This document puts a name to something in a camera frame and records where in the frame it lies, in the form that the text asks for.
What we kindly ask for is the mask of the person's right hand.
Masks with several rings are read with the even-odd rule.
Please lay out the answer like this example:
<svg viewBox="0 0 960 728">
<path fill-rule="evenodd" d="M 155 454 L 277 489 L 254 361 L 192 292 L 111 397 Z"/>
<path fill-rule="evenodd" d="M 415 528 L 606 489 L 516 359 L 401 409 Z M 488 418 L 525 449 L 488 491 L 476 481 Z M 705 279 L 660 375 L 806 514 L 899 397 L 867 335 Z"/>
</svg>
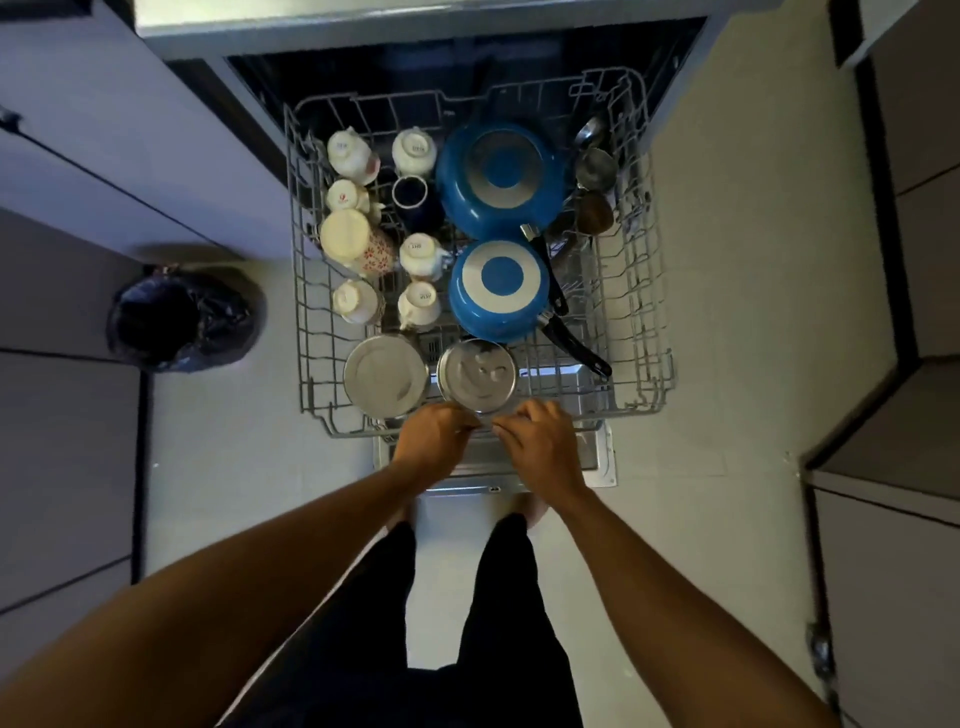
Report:
<svg viewBox="0 0 960 728">
<path fill-rule="evenodd" d="M 592 495 L 583 478 L 572 418 L 555 401 L 531 398 L 497 417 L 527 421 L 523 444 L 504 444 L 521 482 L 567 521 Z"/>
</svg>

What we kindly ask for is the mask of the person's left hand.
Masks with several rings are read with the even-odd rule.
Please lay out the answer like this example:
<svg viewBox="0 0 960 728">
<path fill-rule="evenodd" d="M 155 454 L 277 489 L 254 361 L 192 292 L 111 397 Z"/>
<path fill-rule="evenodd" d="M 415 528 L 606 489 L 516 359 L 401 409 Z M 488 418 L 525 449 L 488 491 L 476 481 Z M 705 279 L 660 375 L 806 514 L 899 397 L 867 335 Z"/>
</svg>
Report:
<svg viewBox="0 0 960 728">
<path fill-rule="evenodd" d="M 426 404 L 403 424 L 390 469 L 410 476 L 421 490 L 446 480 L 461 462 L 468 439 L 446 439 L 439 427 L 439 405 Z"/>
</svg>

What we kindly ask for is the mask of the round steel bowl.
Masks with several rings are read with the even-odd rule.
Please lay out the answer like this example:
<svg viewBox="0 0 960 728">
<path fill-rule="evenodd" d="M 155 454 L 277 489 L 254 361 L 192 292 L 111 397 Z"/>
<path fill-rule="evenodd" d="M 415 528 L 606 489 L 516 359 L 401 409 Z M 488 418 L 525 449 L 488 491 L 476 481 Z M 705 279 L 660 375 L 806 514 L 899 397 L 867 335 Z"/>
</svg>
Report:
<svg viewBox="0 0 960 728">
<path fill-rule="evenodd" d="M 477 415 L 491 416 L 510 403 L 520 368 L 506 347 L 472 338 L 443 352 L 436 377 L 438 390 L 446 401 Z"/>
</svg>

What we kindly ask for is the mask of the person's right forearm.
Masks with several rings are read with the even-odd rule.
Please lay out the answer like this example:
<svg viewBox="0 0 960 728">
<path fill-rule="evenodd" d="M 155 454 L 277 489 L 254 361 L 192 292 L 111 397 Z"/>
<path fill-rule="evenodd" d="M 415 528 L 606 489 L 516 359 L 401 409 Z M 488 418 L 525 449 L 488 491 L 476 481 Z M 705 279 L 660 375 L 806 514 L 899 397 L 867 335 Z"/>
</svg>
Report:
<svg viewBox="0 0 960 728">
<path fill-rule="evenodd" d="M 587 487 L 553 508 L 610 623 L 673 728 L 841 728 L 781 658 Z"/>
</svg>

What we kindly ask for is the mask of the dishwasher door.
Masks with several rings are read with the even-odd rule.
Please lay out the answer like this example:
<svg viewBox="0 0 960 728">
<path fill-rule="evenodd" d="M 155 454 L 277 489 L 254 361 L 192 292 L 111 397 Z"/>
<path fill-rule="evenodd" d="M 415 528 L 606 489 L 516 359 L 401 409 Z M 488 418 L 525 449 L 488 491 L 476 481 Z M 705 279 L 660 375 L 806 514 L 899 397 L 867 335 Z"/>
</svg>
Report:
<svg viewBox="0 0 960 728">
<path fill-rule="evenodd" d="M 614 434 L 604 418 L 575 411 L 571 415 L 577 433 L 577 454 L 585 484 L 591 489 L 614 488 L 618 469 Z M 369 420 L 361 434 L 371 439 L 373 462 L 382 467 L 393 460 L 399 432 L 408 416 Z M 517 475 L 510 455 L 497 436 L 485 424 L 471 436 L 460 464 L 451 475 L 432 486 L 428 494 L 466 496 L 519 493 L 525 482 Z"/>
</svg>

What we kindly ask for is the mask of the small blue pan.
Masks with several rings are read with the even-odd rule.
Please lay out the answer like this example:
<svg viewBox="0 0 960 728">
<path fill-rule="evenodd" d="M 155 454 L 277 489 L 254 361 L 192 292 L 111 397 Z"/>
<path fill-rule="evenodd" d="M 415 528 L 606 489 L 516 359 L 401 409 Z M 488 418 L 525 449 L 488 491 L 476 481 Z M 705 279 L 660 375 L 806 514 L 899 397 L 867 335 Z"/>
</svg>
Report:
<svg viewBox="0 0 960 728">
<path fill-rule="evenodd" d="M 536 332 L 604 381 L 612 366 L 584 345 L 555 311 L 551 271 L 525 241 L 486 240 L 458 256 L 448 286 L 449 307 L 475 339 L 510 345 Z"/>
</svg>

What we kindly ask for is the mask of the person's dark trousers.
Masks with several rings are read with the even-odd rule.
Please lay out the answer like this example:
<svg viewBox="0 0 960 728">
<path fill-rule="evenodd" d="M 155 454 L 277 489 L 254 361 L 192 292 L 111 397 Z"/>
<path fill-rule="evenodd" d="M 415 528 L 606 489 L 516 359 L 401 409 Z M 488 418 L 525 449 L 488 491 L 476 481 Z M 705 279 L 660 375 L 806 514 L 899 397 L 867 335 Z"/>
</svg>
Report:
<svg viewBox="0 0 960 728">
<path fill-rule="evenodd" d="M 492 529 L 457 658 L 409 665 L 417 541 L 401 522 L 284 644 L 222 728 L 583 728 L 520 513 Z"/>
</svg>

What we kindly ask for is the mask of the dark blue mug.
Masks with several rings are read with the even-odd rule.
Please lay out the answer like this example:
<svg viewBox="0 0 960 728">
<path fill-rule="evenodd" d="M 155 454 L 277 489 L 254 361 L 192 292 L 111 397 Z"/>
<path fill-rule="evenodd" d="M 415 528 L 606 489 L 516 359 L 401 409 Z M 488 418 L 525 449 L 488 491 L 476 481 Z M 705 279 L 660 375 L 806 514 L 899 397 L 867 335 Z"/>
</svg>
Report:
<svg viewBox="0 0 960 728">
<path fill-rule="evenodd" d="M 390 198 L 408 234 L 435 236 L 446 216 L 434 185 L 423 176 L 399 176 L 390 188 Z"/>
</svg>

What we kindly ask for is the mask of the brown tumbler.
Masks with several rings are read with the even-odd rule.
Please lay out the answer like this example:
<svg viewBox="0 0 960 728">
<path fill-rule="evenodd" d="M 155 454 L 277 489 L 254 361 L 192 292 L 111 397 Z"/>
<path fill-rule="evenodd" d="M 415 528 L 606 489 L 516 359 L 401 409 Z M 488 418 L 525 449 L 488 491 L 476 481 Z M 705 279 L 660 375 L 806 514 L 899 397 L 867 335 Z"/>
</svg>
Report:
<svg viewBox="0 0 960 728">
<path fill-rule="evenodd" d="M 573 202 L 576 231 L 584 236 L 598 237 L 615 224 L 615 214 L 604 194 L 582 191 Z"/>
</svg>

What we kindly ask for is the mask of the large blue pan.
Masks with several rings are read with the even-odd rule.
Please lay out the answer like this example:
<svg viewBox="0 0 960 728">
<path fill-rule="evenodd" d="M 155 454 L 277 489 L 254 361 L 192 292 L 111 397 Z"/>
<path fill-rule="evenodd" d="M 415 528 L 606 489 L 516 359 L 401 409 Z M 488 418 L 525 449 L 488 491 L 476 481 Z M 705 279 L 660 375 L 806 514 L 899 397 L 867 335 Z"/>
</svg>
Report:
<svg viewBox="0 0 960 728">
<path fill-rule="evenodd" d="M 443 143 L 435 168 L 447 220 L 469 240 L 528 242 L 551 271 L 550 301 L 566 311 L 565 297 L 546 250 L 544 230 L 562 210 L 565 170 L 558 152 L 520 124 L 472 122 Z"/>
</svg>

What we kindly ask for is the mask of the group of white teacups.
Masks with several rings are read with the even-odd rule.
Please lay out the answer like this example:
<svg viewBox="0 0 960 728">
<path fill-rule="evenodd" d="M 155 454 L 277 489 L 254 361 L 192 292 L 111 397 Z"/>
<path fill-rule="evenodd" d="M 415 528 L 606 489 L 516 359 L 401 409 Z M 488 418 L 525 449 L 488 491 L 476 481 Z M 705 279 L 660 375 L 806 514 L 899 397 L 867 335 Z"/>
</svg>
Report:
<svg viewBox="0 0 960 728">
<path fill-rule="evenodd" d="M 408 233 L 391 198 L 391 188 L 400 176 L 421 176 L 430 183 L 438 159 L 438 147 L 429 132 L 420 127 L 407 127 L 392 141 L 393 171 L 398 176 L 389 187 L 386 201 L 379 200 L 374 190 L 381 170 L 380 157 L 353 127 L 337 130 L 330 136 L 326 143 L 326 158 L 337 176 L 325 193 L 328 213 L 323 219 L 340 210 L 364 213 L 393 241 L 398 253 L 398 268 L 404 270 L 412 282 L 438 282 L 452 259 L 452 253 L 442 245 L 437 234 Z"/>
</svg>

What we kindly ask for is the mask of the steel tumbler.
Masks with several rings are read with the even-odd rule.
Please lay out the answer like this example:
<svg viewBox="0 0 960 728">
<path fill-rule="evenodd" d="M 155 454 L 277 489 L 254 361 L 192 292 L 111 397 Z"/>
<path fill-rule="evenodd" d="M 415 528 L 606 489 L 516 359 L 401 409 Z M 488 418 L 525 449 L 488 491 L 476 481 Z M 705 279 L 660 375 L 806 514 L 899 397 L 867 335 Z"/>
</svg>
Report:
<svg viewBox="0 0 960 728">
<path fill-rule="evenodd" d="M 581 151 L 574 163 L 574 178 L 577 187 L 585 191 L 606 194 L 617 184 L 619 167 L 608 152 L 590 147 Z"/>
</svg>

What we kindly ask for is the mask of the black bag trash bin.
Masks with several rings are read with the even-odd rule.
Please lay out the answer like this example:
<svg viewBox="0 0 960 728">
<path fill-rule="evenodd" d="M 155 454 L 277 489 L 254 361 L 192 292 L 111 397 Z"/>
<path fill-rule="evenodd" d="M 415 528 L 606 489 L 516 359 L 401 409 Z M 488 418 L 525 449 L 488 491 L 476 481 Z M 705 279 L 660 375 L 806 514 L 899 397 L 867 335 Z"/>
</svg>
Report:
<svg viewBox="0 0 960 728">
<path fill-rule="evenodd" d="M 142 372 L 194 374 L 246 358 L 267 319 L 266 294 L 239 269 L 154 266 L 113 296 L 104 335 Z"/>
</svg>

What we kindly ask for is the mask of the dishwasher body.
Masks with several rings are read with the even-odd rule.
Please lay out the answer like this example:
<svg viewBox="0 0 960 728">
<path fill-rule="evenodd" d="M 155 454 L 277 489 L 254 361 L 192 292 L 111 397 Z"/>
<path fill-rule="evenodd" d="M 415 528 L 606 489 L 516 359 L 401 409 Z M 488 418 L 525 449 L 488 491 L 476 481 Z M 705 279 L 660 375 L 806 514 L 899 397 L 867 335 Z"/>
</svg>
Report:
<svg viewBox="0 0 960 728">
<path fill-rule="evenodd" d="M 332 91 L 413 90 L 402 62 L 493 66 L 484 91 L 599 67 L 645 85 L 641 149 L 666 127 L 729 22 L 783 0 L 126 0 L 131 27 L 222 124 L 273 168 L 282 164 L 284 106 Z"/>
</svg>

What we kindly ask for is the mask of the grey tall cabinet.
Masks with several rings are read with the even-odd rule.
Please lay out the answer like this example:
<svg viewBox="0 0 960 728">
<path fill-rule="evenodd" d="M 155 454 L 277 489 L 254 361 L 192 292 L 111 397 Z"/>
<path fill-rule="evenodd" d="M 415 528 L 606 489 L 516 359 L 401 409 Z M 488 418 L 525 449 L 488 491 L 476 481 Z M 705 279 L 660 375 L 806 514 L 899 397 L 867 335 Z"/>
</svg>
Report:
<svg viewBox="0 0 960 728">
<path fill-rule="evenodd" d="M 132 582 L 141 375 L 106 321 L 141 271 L 0 208 L 0 680 Z"/>
</svg>

